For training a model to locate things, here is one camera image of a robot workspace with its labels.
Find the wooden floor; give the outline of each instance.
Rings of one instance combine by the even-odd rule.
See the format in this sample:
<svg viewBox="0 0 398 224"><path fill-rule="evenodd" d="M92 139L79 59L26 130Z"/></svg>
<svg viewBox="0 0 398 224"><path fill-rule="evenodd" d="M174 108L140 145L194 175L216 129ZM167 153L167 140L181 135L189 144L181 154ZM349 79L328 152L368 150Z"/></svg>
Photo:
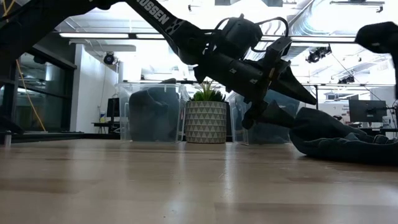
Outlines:
<svg viewBox="0 0 398 224"><path fill-rule="evenodd" d="M291 145L16 144L0 152L0 223L398 223L398 168Z"/></svg>

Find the clear plastic storage bin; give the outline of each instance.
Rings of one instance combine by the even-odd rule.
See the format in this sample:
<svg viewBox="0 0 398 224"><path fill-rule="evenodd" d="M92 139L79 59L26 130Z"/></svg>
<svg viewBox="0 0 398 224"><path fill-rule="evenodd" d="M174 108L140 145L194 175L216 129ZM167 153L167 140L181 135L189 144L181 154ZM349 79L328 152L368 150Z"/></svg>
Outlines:
<svg viewBox="0 0 398 224"><path fill-rule="evenodd" d="M242 127L242 120L250 104L243 102L243 96L233 93L228 99L231 107L231 125L234 142L245 145L283 144L290 142L289 129L273 124L255 124L250 130ZM290 115L295 116L300 102L276 91L269 90L264 100L270 103L275 100L278 105Z"/></svg>
<svg viewBox="0 0 398 224"><path fill-rule="evenodd" d="M120 83L121 140L177 142L183 139L188 93L180 84Z"/></svg>

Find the computer monitor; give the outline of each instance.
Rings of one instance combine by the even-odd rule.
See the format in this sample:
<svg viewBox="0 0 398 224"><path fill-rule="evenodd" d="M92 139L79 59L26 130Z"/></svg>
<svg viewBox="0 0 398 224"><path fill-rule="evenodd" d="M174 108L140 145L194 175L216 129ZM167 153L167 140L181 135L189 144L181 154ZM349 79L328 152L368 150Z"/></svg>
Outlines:
<svg viewBox="0 0 398 224"><path fill-rule="evenodd" d="M382 122L387 116L387 106L381 100L349 100L351 122Z"/></svg>
<svg viewBox="0 0 398 224"><path fill-rule="evenodd" d="M113 117L120 117L120 109L119 109L119 98L110 98L108 99L108 108L106 110L106 116L111 118L112 113Z"/></svg>

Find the yellow cable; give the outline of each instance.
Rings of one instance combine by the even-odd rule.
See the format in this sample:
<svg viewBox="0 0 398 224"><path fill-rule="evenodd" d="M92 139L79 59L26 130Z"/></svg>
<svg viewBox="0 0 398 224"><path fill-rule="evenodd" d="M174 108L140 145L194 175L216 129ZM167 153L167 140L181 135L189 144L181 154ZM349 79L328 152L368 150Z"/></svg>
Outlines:
<svg viewBox="0 0 398 224"><path fill-rule="evenodd" d="M5 3L5 1L3 1L3 4L2 4L2 6L3 6L3 8L4 8L4 15L3 15L3 16L6 16L6 15L7 15L7 13L10 11L10 9L11 9L11 7L14 5L14 3L15 3L15 0L12 0L10 6L8 7L8 9L6 9L6 3ZM42 120L40 119L39 115L37 114L37 111L36 111L35 107L33 106L32 100L30 99L30 95L29 95L29 93L28 93L28 91L27 91L27 88L26 88L26 85L25 85L24 76L23 76L23 74L22 74L21 67L19 66L18 60L16 60L16 62L17 62L18 72L19 72L19 75L21 76L22 84L24 85L25 92L26 92L27 98L28 98L28 100L29 100L30 106L32 107L33 112L35 113L36 118L39 120L39 123L40 123L40 125L41 125L43 131L46 131L45 128L44 128L43 122L42 122Z"/></svg>

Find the white planter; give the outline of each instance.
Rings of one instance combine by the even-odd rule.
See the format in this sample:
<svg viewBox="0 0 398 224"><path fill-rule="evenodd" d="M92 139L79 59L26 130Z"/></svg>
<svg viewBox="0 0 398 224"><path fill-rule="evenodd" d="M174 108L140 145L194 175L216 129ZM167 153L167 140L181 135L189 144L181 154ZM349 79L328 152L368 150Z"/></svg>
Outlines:
<svg viewBox="0 0 398 224"><path fill-rule="evenodd" d="M214 101L188 102L185 124L187 142L225 143L226 103Z"/></svg>

